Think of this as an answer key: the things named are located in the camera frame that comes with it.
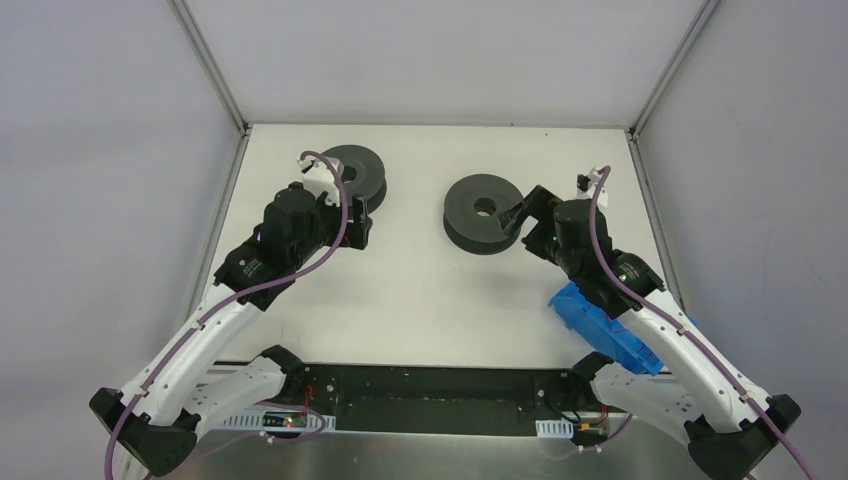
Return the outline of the black cable spool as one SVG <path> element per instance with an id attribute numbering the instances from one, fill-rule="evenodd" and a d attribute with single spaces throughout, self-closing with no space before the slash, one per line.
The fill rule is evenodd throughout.
<path id="1" fill-rule="evenodd" d="M 472 174 L 457 180 L 443 203 L 443 227 L 449 240 L 475 255 L 494 255 L 510 248 L 518 235 L 503 232 L 498 216 L 523 197 L 508 180 L 492 174 Z"/>

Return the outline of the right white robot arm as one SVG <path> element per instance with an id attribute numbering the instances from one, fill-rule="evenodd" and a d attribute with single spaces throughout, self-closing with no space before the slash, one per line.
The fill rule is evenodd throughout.
<path id="1" fill-rule="evenodd" d="M 535 256 L 560 267 L 571 282 L 573 313 L 619 323 L 667 368 L 635 374 L 603 352 L 585 357 L 588 371 L 567 384 L 583 410 L 599 403 L 634 414 L 681 442 L 711 479 L 749 479 L 800 417 L 787 394 L 770 394 L 734 367 L 679 307 L 661 278 L 639 256 L 616 249 L 601 210 L 605 193 L 589 186 L 561 200 L 541 186 L 498 222 Z"/>

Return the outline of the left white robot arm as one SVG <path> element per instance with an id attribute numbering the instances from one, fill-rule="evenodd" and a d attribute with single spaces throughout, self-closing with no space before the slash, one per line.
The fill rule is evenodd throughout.
<path id="1" fill-rule="evenodd" d="M 102 387 L 93 395 L 89 406 L 111 433 L 107 478 L 115 475 L 117 452 L 160 477 L 182 464 L 206 433 L 249 405 L 272 398 L 288 405 L 303 398 L 305 365 L 280 345 L 223 380 L 204 387 L 198 380 L 278 295 L 314 270 L 309 260 L 319 250 L 366 248 L 373 224 L 367 199 L 361 194 L 347 199 L 342 210 L 326 193 L 314 195 L 299 182 L 279 191 L 162 351 L 123 387 Z"/>

